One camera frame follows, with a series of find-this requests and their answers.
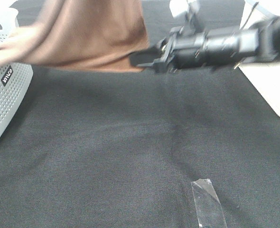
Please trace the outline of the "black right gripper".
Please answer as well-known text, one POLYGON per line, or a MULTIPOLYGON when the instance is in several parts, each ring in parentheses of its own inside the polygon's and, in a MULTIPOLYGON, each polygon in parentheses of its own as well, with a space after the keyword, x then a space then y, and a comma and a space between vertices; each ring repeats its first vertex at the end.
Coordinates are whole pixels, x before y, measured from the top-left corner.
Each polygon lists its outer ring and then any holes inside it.
POLYGON ((151 68, 157 73, 203 67, 208 62, 206 38, 205 31, 174 27, 169 37, 160 42, 160 47, 135 51, 129 55, 129 62, 133 67, 151 68))

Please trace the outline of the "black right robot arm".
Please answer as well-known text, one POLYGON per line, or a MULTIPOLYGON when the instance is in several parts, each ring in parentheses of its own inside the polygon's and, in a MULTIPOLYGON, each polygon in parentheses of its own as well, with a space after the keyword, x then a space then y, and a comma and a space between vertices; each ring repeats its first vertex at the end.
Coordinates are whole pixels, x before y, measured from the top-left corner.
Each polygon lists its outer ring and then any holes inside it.
POLYGON ((261 20, 247 29, 226 27, 209 31, 174 27, 168 37, 129 55, 133 67, 156 73, 238 63, 280 62, 280 16, 261 20))

